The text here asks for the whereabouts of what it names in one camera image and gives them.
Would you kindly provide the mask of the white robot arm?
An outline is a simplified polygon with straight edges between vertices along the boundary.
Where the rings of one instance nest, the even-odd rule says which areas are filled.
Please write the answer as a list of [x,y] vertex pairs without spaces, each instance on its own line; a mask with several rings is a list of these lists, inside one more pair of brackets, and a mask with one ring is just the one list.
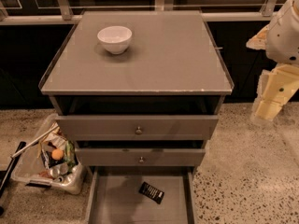
[[253,117],[272,121],[299,90],[299,0],[287,0],[272,20],[247,43],[264,49],[277,63],[259,77]]

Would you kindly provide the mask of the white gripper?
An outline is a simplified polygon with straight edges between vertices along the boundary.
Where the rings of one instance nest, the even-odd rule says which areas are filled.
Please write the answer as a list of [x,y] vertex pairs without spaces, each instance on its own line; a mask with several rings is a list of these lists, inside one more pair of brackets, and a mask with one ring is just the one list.
[[[268,25],[248,40],[249,49],[265,49]],[[258,97],[254,100],[252,112],[260,119],[272,121],[282,107],[299,90],[299,66],[278,63],[271,71],[263,70],[258,86]]]

